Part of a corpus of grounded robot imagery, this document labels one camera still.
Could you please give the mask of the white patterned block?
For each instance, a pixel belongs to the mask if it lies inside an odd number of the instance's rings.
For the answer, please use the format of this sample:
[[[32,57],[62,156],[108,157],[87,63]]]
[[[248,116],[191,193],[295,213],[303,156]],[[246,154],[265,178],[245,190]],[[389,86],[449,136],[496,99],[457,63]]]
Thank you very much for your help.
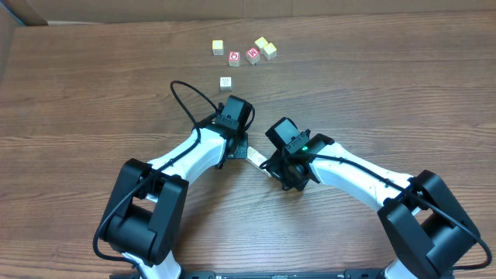
[[[221,91],[231,91],[233,89],[233,83],[231,77],[220,77],[219,87]]]
[[[260,165],[261,163],[263,163],[264,158],[257,150],[249,146],[247,148],[247,160],[256,165]]]

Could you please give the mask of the red framed block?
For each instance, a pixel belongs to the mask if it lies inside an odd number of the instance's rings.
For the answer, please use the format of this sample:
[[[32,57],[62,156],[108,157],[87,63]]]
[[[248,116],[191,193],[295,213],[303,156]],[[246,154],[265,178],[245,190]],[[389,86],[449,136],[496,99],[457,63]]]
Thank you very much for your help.
[[[259,154],[259,153],[255,153],[252,157],[251,157],[251,163],[259,170],[261,171],[262,173],[266,174],[268,177],[271,177],[270,173],[265,170],[265,169],[262,169],[260,167],[260,165],[265,162],[267,160],[266,157],[264,157],[263,155]]]

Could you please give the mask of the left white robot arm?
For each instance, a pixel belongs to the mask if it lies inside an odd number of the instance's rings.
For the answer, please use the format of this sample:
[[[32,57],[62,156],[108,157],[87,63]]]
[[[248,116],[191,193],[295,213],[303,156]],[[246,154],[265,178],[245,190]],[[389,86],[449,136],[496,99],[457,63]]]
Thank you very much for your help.
[[[94,240],[117,251],[116,261],[132,264],[134,278],[179,278],[182,268],[172,249],[189,185],[210,167],[246,158],[247,145],[246,131],[210,125],[160,158],[126,161]]]

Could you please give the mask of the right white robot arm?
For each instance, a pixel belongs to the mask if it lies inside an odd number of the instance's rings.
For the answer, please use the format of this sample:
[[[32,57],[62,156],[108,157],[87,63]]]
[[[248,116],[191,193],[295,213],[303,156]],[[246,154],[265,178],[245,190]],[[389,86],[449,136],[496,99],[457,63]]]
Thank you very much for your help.
[[[276,150],[262,164],[285,191],[309,181],[330,185],[372,208],[396,254],[382,278],[442,278],[475,245],[478,228],[443,179],[424,170],[416,176],[378,167],[334,139],[298,130],[266,133]]]

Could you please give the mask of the red block letter left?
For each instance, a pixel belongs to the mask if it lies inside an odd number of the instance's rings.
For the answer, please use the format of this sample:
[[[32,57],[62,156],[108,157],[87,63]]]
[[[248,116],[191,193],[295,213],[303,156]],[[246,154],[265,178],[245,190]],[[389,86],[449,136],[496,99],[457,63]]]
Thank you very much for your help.
[[[240,52],[230,51],[228,55],[228,64],[230,67],[240,66]]]

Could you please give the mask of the red block letter E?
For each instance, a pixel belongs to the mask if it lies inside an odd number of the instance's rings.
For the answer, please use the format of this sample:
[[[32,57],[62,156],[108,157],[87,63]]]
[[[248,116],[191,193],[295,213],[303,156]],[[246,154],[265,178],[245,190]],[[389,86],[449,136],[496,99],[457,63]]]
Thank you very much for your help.
[[[246,51],[246,59],[247,61],[255,65],[260,60],[260,51],[256,47],[252,47]]]

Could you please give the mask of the yellow block right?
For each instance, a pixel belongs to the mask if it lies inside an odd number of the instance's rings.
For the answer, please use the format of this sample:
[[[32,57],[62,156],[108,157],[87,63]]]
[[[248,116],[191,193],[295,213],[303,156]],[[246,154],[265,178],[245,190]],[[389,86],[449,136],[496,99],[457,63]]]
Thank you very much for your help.
[[[277,56],[277,48],[273,43],[268,43],[263,47],[263,55],[267,60],[272,60]]]

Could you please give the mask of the yellow block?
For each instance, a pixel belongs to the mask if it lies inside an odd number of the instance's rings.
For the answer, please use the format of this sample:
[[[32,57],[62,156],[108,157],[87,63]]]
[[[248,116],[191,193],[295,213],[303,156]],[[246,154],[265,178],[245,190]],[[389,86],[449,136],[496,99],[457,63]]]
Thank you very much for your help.
[[[264,47],[268,44],[267,40],[261,36],[254,42],[254,46],[259,50],[262,51]]]
[[[214,56],[222,56],[224,54],[224,43],[222,40],[212,41],[212,53]]]
[[[267,60],[272,60],[277,56],[277,48],[273,43],[268,43],[263,47],[263,55]]]

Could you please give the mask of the yellow block far left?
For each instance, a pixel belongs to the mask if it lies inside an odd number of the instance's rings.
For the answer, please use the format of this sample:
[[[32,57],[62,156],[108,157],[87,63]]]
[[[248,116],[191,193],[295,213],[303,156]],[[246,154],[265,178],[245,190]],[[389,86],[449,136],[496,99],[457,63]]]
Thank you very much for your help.
[[[224,43],[222,40],[212,41],[212,53],[214,56],[222,56],[224,54]]]

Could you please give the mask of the yellow block upper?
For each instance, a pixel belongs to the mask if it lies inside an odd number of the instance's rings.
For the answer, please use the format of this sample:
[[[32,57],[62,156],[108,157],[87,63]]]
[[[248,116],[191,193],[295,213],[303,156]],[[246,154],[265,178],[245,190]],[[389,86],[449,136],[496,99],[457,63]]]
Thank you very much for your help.
[[[267,40],[261,36],[254,42],[254,46],[259,50],[262,51],[264,47],[268,44]]]

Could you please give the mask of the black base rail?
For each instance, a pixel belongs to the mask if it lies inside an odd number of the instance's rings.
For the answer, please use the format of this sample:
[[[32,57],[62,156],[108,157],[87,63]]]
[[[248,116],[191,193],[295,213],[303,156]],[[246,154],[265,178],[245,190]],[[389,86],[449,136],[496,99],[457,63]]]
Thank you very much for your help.
[[[183,271],[180,279],[385,279],[415,278],[412,275],[386,275],[383,269],[348,269],[333,272],[241,272],[216,273],[210,270]]]

